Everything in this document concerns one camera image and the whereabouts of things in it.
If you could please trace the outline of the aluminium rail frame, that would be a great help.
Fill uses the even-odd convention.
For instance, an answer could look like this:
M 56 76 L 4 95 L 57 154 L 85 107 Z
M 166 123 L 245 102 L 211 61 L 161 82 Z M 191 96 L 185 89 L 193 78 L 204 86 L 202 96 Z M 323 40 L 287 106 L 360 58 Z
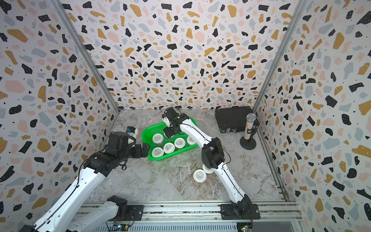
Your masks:
M 222 220 L 218 201 L 137 202 L 144 205 L 141 221 L 109 220 L 89 232 L 305 232 L 295 203 L 254 202 L 261 219 Z M 73 217 L 80 220 L 102 204 L 83 204 Z

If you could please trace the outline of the yogurt cup white lid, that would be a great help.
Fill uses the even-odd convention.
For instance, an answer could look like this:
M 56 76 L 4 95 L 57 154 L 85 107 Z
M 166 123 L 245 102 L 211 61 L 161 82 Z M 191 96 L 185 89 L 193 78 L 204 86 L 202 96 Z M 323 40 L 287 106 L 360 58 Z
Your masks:
M 191 136 L 188 136 L 187 137 L 187 143 L 192 146 L 192 145 L 195 145 L 197 142 L 191 137 Z
M 193 173 L 193 178 L 197 183 L 203 183 L 207 179 L 207 173 L 204 170 L 198 169 Z
M 175 151 L 175 145 L 173 143 L 166 143 L 163 147 L 165 154 L 171 154 Z
M 208 175 L 213 173 L 213 170 L 210 169 L 210 168 L 207 168 L 204 164 L 203 164 L 203 170 L 204 170 Z
M 163 144 L 163 139 L 164 137 L 161 133 L 156 133 L 152 137 L 153 143 L 155 143 L 156 145 L 160 145 L 160 146 Z
M 183 149 L 186 145 L 186 141 L 183 139 L 183 138 L 177 138 L 175 141 L 174 141 L 174 146 L 177 148 L 177 149 Z
M 160 147 L 156 147 L 152 150 L 152 157 L 153 158 L 160 158 L 164 155 L 164 150 Z

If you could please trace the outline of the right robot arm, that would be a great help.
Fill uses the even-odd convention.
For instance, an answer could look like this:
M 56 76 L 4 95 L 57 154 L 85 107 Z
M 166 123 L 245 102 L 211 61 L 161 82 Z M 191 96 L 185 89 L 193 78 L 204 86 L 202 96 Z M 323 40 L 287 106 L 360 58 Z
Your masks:
M 183 132 L 201 148 L 203 164 L 211 169 L 223 184 L 230 198 L 234 213 L 240 218 L 252 216 L 253 204 L 229 171 L 225 162 L 221 141 L 204 133 L 184 113 L 178 114 L 169 109 L 161 117 L 166 124 L 166 128 L 163 129 L 166 138 L 172 138 Z

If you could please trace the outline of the black hard case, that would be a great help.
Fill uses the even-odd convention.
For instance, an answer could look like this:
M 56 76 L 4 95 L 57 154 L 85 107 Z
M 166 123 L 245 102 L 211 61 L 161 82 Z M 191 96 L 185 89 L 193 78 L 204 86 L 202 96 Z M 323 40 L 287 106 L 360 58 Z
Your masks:
M 253 110 L 250 106 L 216 109 L 215 118 L 220 132 L 244 132 L 246 126 L 246 116 L 252 112 Z

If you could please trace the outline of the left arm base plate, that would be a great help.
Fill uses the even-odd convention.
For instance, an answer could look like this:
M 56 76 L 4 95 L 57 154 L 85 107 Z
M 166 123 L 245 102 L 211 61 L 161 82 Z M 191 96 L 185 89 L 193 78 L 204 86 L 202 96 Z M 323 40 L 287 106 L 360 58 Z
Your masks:
M 115 221 L 141 221 L 144 214 L 144 205 L 120 206 Z

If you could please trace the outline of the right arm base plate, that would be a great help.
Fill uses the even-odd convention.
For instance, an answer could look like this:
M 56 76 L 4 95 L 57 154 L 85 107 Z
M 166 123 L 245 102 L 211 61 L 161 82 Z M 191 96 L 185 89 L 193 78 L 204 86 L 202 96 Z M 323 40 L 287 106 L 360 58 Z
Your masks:
M 258 205 L 252 204 L 247 209 L 242 210 L 233 204 L 220 205 L 222 220 L 258 220 L 261 219 Z

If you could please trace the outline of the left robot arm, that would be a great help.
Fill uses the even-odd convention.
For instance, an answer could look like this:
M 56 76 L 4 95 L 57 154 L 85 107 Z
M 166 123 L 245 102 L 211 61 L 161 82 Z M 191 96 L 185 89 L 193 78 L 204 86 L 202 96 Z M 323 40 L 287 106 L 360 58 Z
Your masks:
M 33 225 L 24 225 L 22 232 L 89 232 L 109 220 L 127 219 L 128 202 L 118 196 L 107 199 L 98 209 L 80 220 L 73 217 L 92 191 L 118 166 L 126 164 L 130 158 L 145 158 L 149 144 L 134 145 L 114 149 L 105 147 L 85 160 L 79 169 L 78 177 L 57 202 Z

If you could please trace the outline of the green plastic basket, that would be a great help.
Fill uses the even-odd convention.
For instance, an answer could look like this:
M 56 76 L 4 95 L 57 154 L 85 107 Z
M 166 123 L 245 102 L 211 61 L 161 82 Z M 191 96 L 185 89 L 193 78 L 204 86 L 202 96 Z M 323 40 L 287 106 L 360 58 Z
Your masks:
M 172 138 L 166 138 L 165 135 L 164 135 L 164 132 L 163 132 L 163 129 L 166 127 L 166 124 L 163 122 L 163 123 L 159 123 L 159 124 L 156 124 L 154 126 L 150 126 L 148 128 L 146 128 L 143 133 L 142 133 L 142 140 L 143 140 L 143 143 L 147 143 L 151 146 L 151 149 L 150 149 L 150 152 L 149 152 L 149 155 L 148 155 L 148 158 L 152 161 L 160 161 L 160 160 L 164 160 L 164 159 L 167 159 L 167 158 L 170 158 L 172 156 L 175 156 L 175 155 L 179 155 L 181 153 L 184 153 L 186 151 L 189 151 L 191 149 L 194 149 L 198 146 L 198 144 L 196 143 L 195 145 L 192 145 L 190 146 L 188 143 L 187 143 L 187 137 L 188 137 L 188 131 L 186 129 L 192 129 L 192 128 L 196 128 L 197 127 L 197 124 L 195 123 L 194 119 L 188 117 L 188 116 L 185 116 L 185 120 L 183 121 L 183 123 L 180 125 L 180 129 L 181 129 L 181 132 L 179 132 L 178 134 L 176 134 L 174 137 Z M 156 145 L 155 143 L 153 143 L 152 141 L 152 137 L 154 134 L 156 133 L 161 133 L 164 137 L 163 139 L 163 144 L 160 146 L 160 145 Z M 160 157 L 160 158 L 153 158 L 152 157 L 152 150 L 156 147 L 160 147 L 163 149 L 164 145 L 166 143 L 173 143 L 174 144 L 174 141 L 177 139 L 177 138 L 183 138 L 186 142 L 186 145 L 183 149 L 177 149 L 175 148 L 175 151 L 171 154 L 165 154 Z

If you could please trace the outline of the glitter tube on black stand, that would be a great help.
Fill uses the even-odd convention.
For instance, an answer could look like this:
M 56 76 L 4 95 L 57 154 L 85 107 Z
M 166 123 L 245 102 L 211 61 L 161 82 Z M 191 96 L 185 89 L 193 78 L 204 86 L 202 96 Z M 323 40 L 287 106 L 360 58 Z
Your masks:
M 257 145 L 255 139 L 253 138 L 254 123 L 256 119 L 257 116 L 254 113 L 249 113 L 246 116 L 244 135 L 240 139 L 240 145 L 246 150 L 253 150 Z

